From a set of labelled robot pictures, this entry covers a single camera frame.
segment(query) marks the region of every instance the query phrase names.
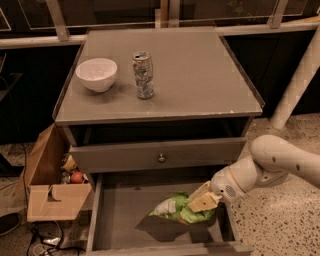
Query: black cable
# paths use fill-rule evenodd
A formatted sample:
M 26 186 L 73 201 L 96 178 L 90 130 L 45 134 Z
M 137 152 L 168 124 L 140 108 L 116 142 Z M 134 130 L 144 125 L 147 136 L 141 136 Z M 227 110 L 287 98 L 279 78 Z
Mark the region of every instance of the black cable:
M 0 191 L 6 189 L 7 187 L 13 186 L 14 184 L 17 184 L 17 183 L 18 183 L 18 182 L 16 181 L 16 182 L 13 182 L 13 183 L 11 183 L 11 184 L 9 184 L 9 185 L 6 185 L 6 186 L 0 188 Z
M 40 238 L 37 225 L 35 227 L 31 228 L 31 232 L 32 232 L 32 238 L 30 240 L 30 243 L 29 243 L 29 246 L 28 246 L 28 249 L 26 252 L 26 256 L 29 256 L 29 251 L 30 251 L 31 245 L 36 241 L 36 238 L 37 237 Z
M 43 103 L 43 106 L 45 106 L 45 110 L 46 112 L 48 113 L 48 115 L 50 116 L 52 113 L 50 112 L 50 106 L 48 106 L 48 103 L 47 101 L 45 101 L 43 99 L 43 97 L 41 97 L 41 93 L 39 92 L 39 87 L 42 87 L 42 84 L 39 84 L 38 81 L 36 81 L 34 79 L 34 77 L 30 74 L 32 74 L 32 72 L 29 71 L 29 67 L 26 65 L 25 61 L 20 57 L 19 58 L 23 67 L 24 67 L 24 70 L 26 71 L 27 74 L 29 74 L 29 79 L 31 80 L 31 83 L 34 85 L 33 89 L 36 91 L 36 93 L 38 94 L 39 96 L 39 99 L 41 100 L 41 102 Z
M 15 122 L 16 122 L 16 126 L 17 126 L 18 135 L 19 135 L 20 138 L 22 138 L 20 125 L 19 125 L 19 121 L 18 121 L 18 116 L 17 116 L 17 110 L 15 108 L 15 104 L 14 104 L 13 98 L 11 96 L 9 85 L 8 85 L 6 79 L 4 79 L 4 77 L 0 76 L 0 79 L 2 79 L 2 81 L 5 83 L 5 85 L 7 87 L 8 95 L 9 95 L 9 98 L 10 98 L 10 101 L 11 101 L 11 104 L 12 104 L 12 109 L 13 109 L 13 113 L 14 113 L 14 118 L 15 118 Z M 25 180 L 25 174 L 26 174 L 26 170 L 27 170 L 27 150 L 26 150 L 26 147 L 25 147 L 24 143 L 22 143 L 22 147 L 23 147 L 23 150 L 24 150 L 24 163 L 25 163 L 24 171 L 23 171 L 23 186 L 24 186 L 24 195 L 25 195 L 25 201 L 26 201 L 26 206 L 27 206 L 26 210 L 27 210 L 28 207 L 29 207 L 28 195 L 27 195 L 27 186 L 26 186 L 26 180 Z

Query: white pipe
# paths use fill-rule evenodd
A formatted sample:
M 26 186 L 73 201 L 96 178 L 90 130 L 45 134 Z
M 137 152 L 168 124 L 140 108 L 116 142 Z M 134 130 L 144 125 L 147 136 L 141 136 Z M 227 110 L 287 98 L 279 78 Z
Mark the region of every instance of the white pipe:
M 320 66 L 320 26 L 318 26 L 299 66 L 284 92 L 270 124 L 281 130 Z

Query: open drawer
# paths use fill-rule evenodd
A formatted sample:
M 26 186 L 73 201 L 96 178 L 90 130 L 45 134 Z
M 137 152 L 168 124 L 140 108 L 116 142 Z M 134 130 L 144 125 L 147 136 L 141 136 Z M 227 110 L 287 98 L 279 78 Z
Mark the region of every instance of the open drawer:
M 243 137 L 101 144 L 71 147 L 70 153 L 85 173 L 227 165 L 238 160 Z
M 220 204 L 214 217 L 183 225 L 148 213 L 166 196 L 192 193 L 210 179 L 211 167 L 100 174 L 87 255 L 249 255 L 229 209 Z

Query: green plastic bag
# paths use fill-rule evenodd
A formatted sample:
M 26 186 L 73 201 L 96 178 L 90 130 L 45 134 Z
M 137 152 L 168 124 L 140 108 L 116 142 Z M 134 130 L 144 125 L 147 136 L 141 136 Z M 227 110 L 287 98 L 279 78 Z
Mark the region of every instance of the green plastic bag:
M 178 192 L 167 197 L 149 213 L 149 216 L 159 216 L 164 219 L 177 221 L 183 224 L 194 224 L 209 220 L 215 210 L 193 212 L 188 207 L 191 201 L 185 192 Z

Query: silver can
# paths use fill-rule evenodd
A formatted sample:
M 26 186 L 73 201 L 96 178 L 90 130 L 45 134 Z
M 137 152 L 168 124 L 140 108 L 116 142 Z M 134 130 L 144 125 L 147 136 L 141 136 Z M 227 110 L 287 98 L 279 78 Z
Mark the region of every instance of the silver can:
M 153 65 L 149 52 L 139 51 L 133 54 L 133 71 L 137 85 L 137 96 L 149 99 L 153 96 Z

